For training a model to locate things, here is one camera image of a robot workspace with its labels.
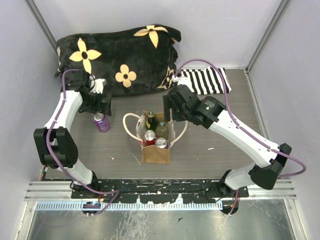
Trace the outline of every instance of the cable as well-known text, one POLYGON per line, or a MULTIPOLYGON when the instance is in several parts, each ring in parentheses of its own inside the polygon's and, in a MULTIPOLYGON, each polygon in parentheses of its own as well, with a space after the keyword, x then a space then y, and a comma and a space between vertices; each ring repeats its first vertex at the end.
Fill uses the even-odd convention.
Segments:
POLYGON ((225 105, 226 105, 226 110, 227 112, 229 113, 230 115, 230 118, 232 119, 232 121, 235 123, 235 125, 237 127, 239 127, 239 129, 241 129, 244 133, 246 133, 249 137, 251 137, 253 140, 255 140, 256 142, 258 142, 259 144, 261 144, 262 146, 264 146, 266 149, 270 150, 271 152, 274 152, 276 154, 279 154, 287 159, 290 159, 294 162, 296 162, 297 164, 301 165, 302 166, 302 170, 300 171, 297 171, 297 172, 293 172, 293 173, 288 173, 288 174, 283 174, 283 175, 280 175, 280 177, 291 177, 291 176, 296 176, 296 175, 300 175, 300 174, 303 174, 306 170, 307 170, 307 166, 300 160, 298 160, 297 158, 293 157, 293 156, 290 156, 290 155, 287 155, 281 151, 278 151, 276 149, 271 149, 270 146, 268 146, 267 144, 265 144, 264 142, 262 142, 261 140, 259 140, 258 138, 256 138, 255 136, 253 136, 250 132, 248 132, 245 128, 243 128, 242 126, 240 126, 240 124, 237 122, 237 120, 235 119, 234 117, 234 114, 232 113, 231 109, 230 109, 230 105, 229 105, 229 99, 228 99, 228 95, 227 95, 227 87, 226 87, 226 80, 224 78, 224 76, 221 74, 221 72, 219 71, 219 69, 213 65, 211 62, 205 60, 205 59, 201 59, 201 58, 195 58, 195 59, 191 59, 191 60, 188 60, 186 62, 184 62, 175 72, 174 74, 174 77, 176 78, 177 75, 180 73, 181 69, 188 63, 191 63, 191 62, 195 62, 195 61, 200 61, 200 62, 204 62, 208 65, 210 65, 218 74, 219 74, 219 77, 221 78, 221 81, 222 81, 222 85, 223 85, 223 92, 224 92, 224 101, 225 101, 225 105))
POLYGON ((57 120, 58 120, 58 117, 60 115, 60 113, 62 112, 64 106, 65 106, 65 103, 66 103, 66 80, 65 80, 65 76, 67 73, 69 72, 74 72, 74 71, 80 71, 79 69, 69 69, 69 70, 66 70, 63 72, 62 74, 62 91, 63 91, 63 100, 62 100, 62 104, 57 112, 57 114, 55 115, 54 117, 54 121, 52 122, 47 134, 46 134, 46 138, 45 138, 45 141, 46 141, 46 147, 48 148, 48 151, 49 153, 51 154, 53 160, 56 162, 56 164, 59 166, 59 168, 61 169, 61 171, 68 177, 70 178, 72 181, 74 181, 75 183, 79 183, 81 186, 83 186, 84 188, 88 189, 89 191, 95 193, 95 194, 102 194, 102 195, 114 195, 113 198, 111 198, 111 200, 108 202, 108 204, 103 208, 101 209, 100 211, 97 211, 96 213, 94 213, 93 215, 96 216, 98 214, 101 214, 104 212, 105 209, 107 209, 110 204, 116 199, 116 197, 118 196, 119 194, 119 190, 114 190, 114 191, 107 191, 107 192, 102 192, 102 191, 96 191, 90 187, 88 187, 87 185, 85 185, 83 182, 79 181, 78 179, 74 178, 73 176, 71 176, 68 171, 64 168, 64 166, 62 165, 62 163, 59 161, 59 159, 57 158, 57 156, 55 155, 54 151, 52 150, 52 147, 50 145, 50 134, 51 134, 51 131, 52 129, 54 128, 55 124, 57 123, 57 120))
POLYGON ((100 202, 101 198, 102 198, 102 194, 100 194, 99 197, 98 197, 98 203, 99 204, 101 204, 101 202, 100 202))
POLYGON ((232 205, 232 208, 229 212, 229 217, 231 217, 231 214, 232 212, 234 211, 235 207, 236 207, 236 204, 237 204, 237 201, 238 201, 238 195, 239 195, 239 189, 235 192, 235 197, 234 197, 234 202, 233 202, 233 205, 232 205))
POLYGON ((229 197, 229 196, 220 197, 220 198, 218 198, 218 200, 216 200, 215 202, 217 203, 217 202, 219 202, 221 199, 225 199, 225 198, 228 198, 228 197, 229 197))

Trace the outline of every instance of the green glass bottle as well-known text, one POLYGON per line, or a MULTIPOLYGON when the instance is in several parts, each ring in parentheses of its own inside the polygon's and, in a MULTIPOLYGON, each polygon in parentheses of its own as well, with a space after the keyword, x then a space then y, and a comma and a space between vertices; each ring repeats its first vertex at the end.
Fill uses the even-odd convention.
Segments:
POLYGON ((160 124, 156 127, 155 135, 157 138, 164 138, 164 139, 168 140, 169 128, 164 121, 160 122, 160 124))
POLYGON ((158 126, 157 119, 155 118, 155 113, 153 111, 148 112, 148 119, 145 122, 146 129, 156 132, 158 126))

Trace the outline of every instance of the gray table surface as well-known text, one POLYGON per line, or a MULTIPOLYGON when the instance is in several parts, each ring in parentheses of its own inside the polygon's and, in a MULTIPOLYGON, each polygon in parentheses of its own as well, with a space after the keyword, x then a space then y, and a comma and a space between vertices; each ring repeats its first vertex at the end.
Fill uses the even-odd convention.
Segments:
MULTIPOLYGON (((250 128, 260 133, 255 109, 244 71, 226 70, 232 91, 228 94, 233 114, 250 128)), ((141 115, 143 110, 163 112, 162 96, 166 91, 147 95, 114 97, 111 103, 111 128, 99 132, 93 114, 77 113, 71 135, 83 164, 98 178, 213 178, 219 179, 228 169, 237 169, 252 160, 233 143, 202 126, 188 124, 184 136, 171 148, 170 164, 141 163, 141 147, 125 131, 122 123, 126 113, 141 115)), ((223 94, 213 95, 224 101, 223 94)), ((137 118, 128 117, 127 126, 133 133, 137 118)), ((184 122, 175 122, 176 136, 184 122)), ((47 178, 64 178, 54 169, 47 178)))

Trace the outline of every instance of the flower pattern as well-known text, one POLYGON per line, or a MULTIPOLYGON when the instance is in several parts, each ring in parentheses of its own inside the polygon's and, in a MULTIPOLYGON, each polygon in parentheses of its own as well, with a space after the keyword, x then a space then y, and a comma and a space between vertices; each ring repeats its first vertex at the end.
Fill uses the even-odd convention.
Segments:
POLYGON ((126 88, 131 87, 131 82, 136 80, 137 75, 134 71, 129 71, 129 67, 125 64, 120 66, 120 72, 115 74, 115 80, 122 83, 126 88))
POLYGON ((169 89, 172 84, 172 76, 174 75, 175 70, 168 66, 168 70, 166 71, 165 78, 162 80, 162 83, 160 86, 157 87, 157 89, 169 89))
POLYGON ((58 72, 61 72, 60 71, 60 64, 61 64, 61 62, 60 62, 60 47, 58 47, 57 49, 56 49, 56 53, 58 54, 58 62, 59 62, 59 66, 58 66, 58 69, 57 69, 57 71, 58 72))
POLYGON ((86 43, 81 39, 81 37, 79 37, 78 40, 78 48, 79 51, 72 53, 69 59, 74 62, 82 61, 85 71, 91 74, 90 60, 97 59, 100 57, 101 53, 93 49, 87 50, 86 43))
POLYGON ((158 42, 159 42, 159 37, 158 37, 157 31, 168 32, 168 30, 165 29, 163 26, 155 27, 155 25, 149 25, 149 26, 146 26, 145 29, 141 29, 141 30, 137 31, 133 36, 142 37, 142 36, 149 34, 149 38, 150 38, 152 44, 154 45, 155 48, 157 48, 158 42))

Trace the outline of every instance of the black and white striped towel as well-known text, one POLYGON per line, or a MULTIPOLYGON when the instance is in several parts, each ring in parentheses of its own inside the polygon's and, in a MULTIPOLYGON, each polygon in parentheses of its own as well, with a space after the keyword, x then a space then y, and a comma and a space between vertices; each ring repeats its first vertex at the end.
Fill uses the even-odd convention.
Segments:
MULTIPOLYGON (((225 79, 226 92, 229 93, 231 87, 226 70, 223 67, 218 69, 225 79)), ((191 91, 197 95, 224 93, 223 79, 220 78, 219 74, 212 67, 205 69, 182 69, 181 76, 187 77, 190 80, 192 86, 191 91)))

